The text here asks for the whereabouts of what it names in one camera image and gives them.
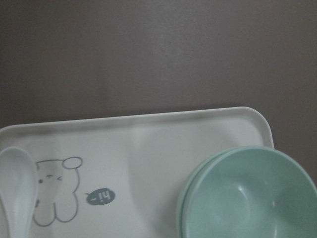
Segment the white ceramic spoon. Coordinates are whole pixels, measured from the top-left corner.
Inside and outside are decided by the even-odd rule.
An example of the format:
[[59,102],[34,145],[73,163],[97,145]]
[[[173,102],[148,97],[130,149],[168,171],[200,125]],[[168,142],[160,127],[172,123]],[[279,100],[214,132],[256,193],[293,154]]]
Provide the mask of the white ceramic spoon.
[[0,152],[0,199],[11,238],[28,238],[38,194],[34,160],[17,147]]

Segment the green bowl on tray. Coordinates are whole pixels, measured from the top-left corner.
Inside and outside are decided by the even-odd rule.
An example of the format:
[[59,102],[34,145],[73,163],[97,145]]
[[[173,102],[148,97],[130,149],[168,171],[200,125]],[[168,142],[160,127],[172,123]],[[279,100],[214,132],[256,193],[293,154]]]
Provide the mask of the green bowl on tray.
[[228,153],[232,150],[234,150],[235,148],[229,148],[223,151],[218,152],[217,154],[209,157],[208,159],[204,160],[203,162],[201,162],[199,165],[197,165],[192,172],[188,175],[188,177],[186,178],[186,181],[184,182],[182,189],[179,193],[178,199],[177,199],[177,206],[176,206],[176,230],[177,230],[177,238],[181,238],[182,237],[182,228],[181,228],[181,224],[182,224],[182,209],[183,209],[183,205],[185,202],[185,198],[186,195],[188,193],[188,190],[191,186],[191,183],[193,182],[194,178],[196,177],[196,175],[200,172],[201,169],[203,169],[203,167],[209,163],[212,162],[213,160],[215,160],[216,158],[218,158],[219,156]]

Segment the beige serving tray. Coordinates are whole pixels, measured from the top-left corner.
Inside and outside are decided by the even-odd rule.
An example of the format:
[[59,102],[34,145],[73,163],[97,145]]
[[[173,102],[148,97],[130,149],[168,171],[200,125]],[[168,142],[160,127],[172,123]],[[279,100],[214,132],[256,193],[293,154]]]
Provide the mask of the beige serving tray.
[[220,151],[273,147],[267,120],[234,107],[12,125],[0,147],[38,164],[33,238],[174,238],[178,194]]

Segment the green bowl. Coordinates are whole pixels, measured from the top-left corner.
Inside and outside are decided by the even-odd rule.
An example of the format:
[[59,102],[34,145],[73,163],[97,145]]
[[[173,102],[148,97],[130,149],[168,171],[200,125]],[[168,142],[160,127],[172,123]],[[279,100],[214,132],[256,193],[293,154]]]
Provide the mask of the green bowl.
[[181,221],[182,238],[314,238],[317,188],[290,156],[236,147],[196,175]]
[[181,228],[181,224],[182,224],[182,209],[183,209],[183,205],[185,202],[185,198],[186,195],[188,193],[188,190],[191,186],[191,183],[193,182],[194,178],[196,177],[196,175],[200,172],[201,169],[203,169],[203,167],[209,163],[212,162],[213,160],[215,160],[216,158],[218,158],[219,156],[228,153],[232,150],[234,150],[235,148],[229,148],[223,151],[218,152],[217,154],[209,157],[208,159],[204,160],[203,162],[201,162],[199,165],[197,165],[192,172],[188,175],[188,177],[186,178],[186,181],[184,182],[182,189],[179,193],[178,199],[177,199],[177,206],[176,206],[176,230],[177,230],[177,238],[181,238],[182,237],[182,228]]

